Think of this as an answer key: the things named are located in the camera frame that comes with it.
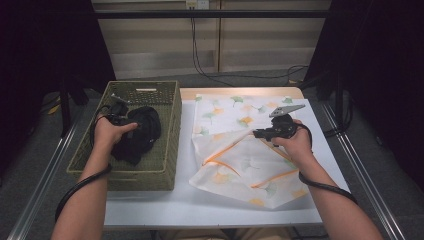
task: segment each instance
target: table surface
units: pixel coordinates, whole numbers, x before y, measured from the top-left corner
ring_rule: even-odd
[[[312,131],[314,153],[333,179],[347,189],[333,154],[307,100],[297,88],[192,88],[181,89],[183,108],[173,191],[108,192],[106,229],[230,228],[321,224],[315,204],[307,194],[275,209],[267,209],[194,188],[188,180],[197,172],[191,132],[194,97],[201,94],[291,96],[306,107],[296,111]]]

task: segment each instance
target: folded fabric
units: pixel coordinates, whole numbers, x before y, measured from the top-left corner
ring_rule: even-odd
[[[268,208],[307,194],[284,148],[252,134],[270,127],[269,113],[287,99],[198,95],[192,142],[199,171],[190,184]]]

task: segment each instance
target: wall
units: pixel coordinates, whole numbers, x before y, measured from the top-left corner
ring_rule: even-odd
[[[185,1],[92,0],[96,10],[183,10]],[[329,0],[211,0],[210,9],[318,10]],[[190,19],[99,20],[116,77],[195,73]],[[324,19],[195,19],[205,72],[308,65]]]

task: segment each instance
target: electrical outlet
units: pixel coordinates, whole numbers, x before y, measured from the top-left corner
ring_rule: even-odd
[[[197,0],[186,0],[186,9],[197,9]]]
[[[209,10],[209,0],[197,0],[197,8],[199,10]]]

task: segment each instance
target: green basket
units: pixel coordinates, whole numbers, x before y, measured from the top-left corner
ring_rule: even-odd
[[[158,191],[172,190],[178,156],[178,142],[181,123],[181,95],[177,81],[113,81],[109,82],[99,107],[115,102],[111,95],[130,101],[129,111],[150,106],[159,114],[162,135],[153,148],[142,156],[139,164],[133,166],[117,161],[111,156],[113,167],[109,176],[109,191]],[[91,153],[89,127],[77,151],[68,165],[67,173],[78,178]]]

